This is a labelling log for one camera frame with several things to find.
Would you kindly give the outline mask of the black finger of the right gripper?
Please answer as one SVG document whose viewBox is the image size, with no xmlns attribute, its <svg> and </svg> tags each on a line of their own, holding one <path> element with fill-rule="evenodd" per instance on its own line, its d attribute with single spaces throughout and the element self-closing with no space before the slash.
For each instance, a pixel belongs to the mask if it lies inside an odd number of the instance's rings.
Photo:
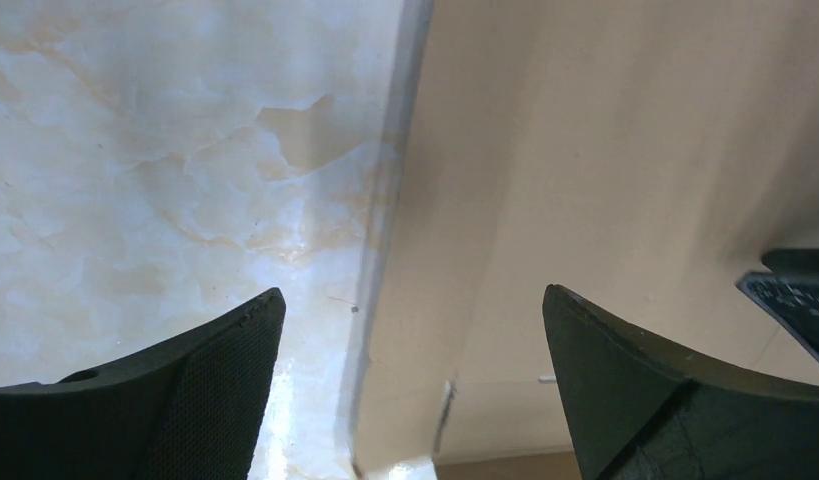
<svg viewBox="0 0 819 480">
<path fill-rule="evenodd" d="M 736 287 L 772 316 L 819 363 L 819 248 L 776 248 L 764 271 L 748 271 Z"/>
</svg>

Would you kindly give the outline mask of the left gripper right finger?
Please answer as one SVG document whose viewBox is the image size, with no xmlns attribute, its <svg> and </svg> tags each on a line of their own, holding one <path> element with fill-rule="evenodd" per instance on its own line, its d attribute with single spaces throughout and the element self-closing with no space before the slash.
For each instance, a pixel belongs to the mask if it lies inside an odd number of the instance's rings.
<svg viewBox="0 0 819 480">
<path fill-rule="evenodd" d="M 819 479 L 819 386 L 744 369 L 550 285 L 542 313 L 585 479 Z"/>
</svg>

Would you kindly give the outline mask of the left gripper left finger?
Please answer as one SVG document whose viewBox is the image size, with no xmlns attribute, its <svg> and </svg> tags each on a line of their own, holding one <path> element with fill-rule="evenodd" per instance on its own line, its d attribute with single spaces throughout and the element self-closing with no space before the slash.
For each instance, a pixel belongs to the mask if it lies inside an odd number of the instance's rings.
<svg viewBox="0 0 819 480">
<path fill-rule="evenodd" d="M 52 384 L 0 387 L 0 479 L 244 479 L 286 304 L 269 289 Z"/>
</svg>

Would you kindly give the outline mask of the brown cardboard box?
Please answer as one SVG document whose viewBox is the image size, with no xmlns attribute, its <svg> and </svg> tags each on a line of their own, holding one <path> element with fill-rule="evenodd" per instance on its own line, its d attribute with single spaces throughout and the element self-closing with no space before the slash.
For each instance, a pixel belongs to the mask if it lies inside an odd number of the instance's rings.
<svg viewBox="0 0 819 480">
<path fill-rule="evenodd" d="M 436 2 L 355 467 L 569 449 L 550 284 L 819 385 L 735 287 L 780 246 L 819 246 L 819 1 Z"/>
</svg>

